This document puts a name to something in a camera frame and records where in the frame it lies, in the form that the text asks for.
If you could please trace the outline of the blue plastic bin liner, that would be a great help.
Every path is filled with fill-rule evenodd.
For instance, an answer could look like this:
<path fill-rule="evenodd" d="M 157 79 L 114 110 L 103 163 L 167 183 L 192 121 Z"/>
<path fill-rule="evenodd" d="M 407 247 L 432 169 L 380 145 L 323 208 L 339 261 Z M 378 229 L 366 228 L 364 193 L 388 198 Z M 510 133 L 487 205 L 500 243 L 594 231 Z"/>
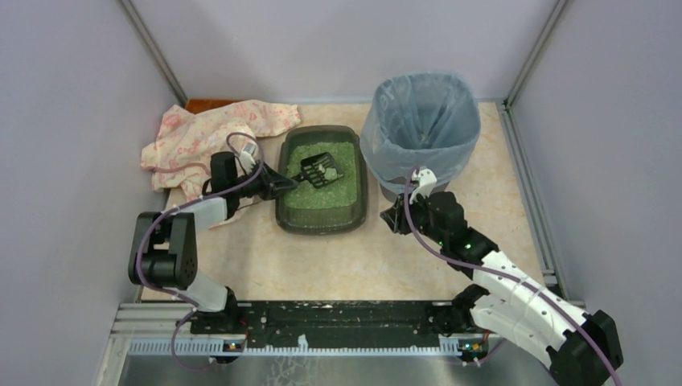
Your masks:
<path fill-rule="evenodd" d="M 431 169 L 446 188 L 465 169 L 482 130 L 479 105 L 457 73 L 419 72 L 380 83 L 359 145 L 377 182 Z"/>

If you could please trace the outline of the black litter scoop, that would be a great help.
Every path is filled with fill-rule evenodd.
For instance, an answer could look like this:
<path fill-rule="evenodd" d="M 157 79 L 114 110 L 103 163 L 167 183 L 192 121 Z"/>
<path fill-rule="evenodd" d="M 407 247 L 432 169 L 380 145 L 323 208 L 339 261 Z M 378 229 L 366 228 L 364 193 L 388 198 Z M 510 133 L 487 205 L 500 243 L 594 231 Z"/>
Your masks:
<path fill-rule="evenodd" d="M 320 189 L 341 179 L 344 172 L 329 152 L 304 158 L 300 171 L 292 179 L 298 183 L 308 182 L 313 188 Z"/>

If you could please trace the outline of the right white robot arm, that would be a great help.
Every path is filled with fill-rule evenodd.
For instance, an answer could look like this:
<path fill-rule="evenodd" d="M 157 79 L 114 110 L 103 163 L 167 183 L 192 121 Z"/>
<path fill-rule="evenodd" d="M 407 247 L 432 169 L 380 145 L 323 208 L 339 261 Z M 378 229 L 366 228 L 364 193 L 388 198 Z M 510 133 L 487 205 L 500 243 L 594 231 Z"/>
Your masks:
<path fill-rule="evenodd" d="M 451 192 L 398 196 L 380 213 L 391 232 L 439 246 L 437 257 L 471 279 L 452 301 L 456 323 L 500 335 L 540 361 L 559 385 L 603 385 L 624 363 L 615 321 L 544 287 L 471 227 Z"/>

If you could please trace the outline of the grey trash bin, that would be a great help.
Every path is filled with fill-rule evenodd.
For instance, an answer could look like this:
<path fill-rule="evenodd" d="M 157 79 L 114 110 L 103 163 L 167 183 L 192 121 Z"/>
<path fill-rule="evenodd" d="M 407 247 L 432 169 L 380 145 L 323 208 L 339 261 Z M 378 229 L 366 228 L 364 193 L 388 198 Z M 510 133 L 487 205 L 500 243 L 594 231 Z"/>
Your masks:
<path fill-rule="evenodd" d="M 399 195 L 405 193 L 405 179 L 391 179 L 387 182 L 379 181 L 380 191 L 383 197 L 390 203 L 394 203 Z"/>

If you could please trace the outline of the dark green litter box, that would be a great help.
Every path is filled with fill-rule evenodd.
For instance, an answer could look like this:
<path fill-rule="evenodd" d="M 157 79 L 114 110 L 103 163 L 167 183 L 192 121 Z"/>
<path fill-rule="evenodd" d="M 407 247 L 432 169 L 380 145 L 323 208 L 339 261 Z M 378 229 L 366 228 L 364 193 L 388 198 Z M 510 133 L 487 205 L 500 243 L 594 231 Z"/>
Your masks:
<path fill-rule="evenodd" d="M 312 125 L 291 130 L 281 145 L 277 170 L 286 175 L 288 158 L 294 148 L 318 142 L 353 144 L 357 169 L 357 200 L 346 207 L 311 210 L 289 208 L 282 197 L 275 203 L 277 224 L 287 232 L 302 235 L 350 232 L 364 223 L 368 210 L 367 168 L 359 150 L 359 135 L 353 129 L 345 125 Z"/>

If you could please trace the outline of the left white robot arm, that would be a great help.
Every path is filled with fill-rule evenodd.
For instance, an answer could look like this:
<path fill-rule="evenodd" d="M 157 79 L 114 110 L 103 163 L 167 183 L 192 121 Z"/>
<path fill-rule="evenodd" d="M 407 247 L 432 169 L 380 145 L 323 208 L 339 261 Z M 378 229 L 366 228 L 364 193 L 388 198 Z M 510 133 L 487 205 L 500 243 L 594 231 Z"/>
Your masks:
<path fill-rule="evenodd" d="M 132 283 L 175 295 L 196 311 L 235 318 L 233 291 L 199 269 L 198 235 L 230 220 L 242 199 L 275 200 L 299 185 L 262 161 L 253 162 L 239 175 L 238 163 L 233 152 L 213 154 L 212 175 L 202 196 L 164 212 L 146 211 L 137 217 L 128 268 Z"/>

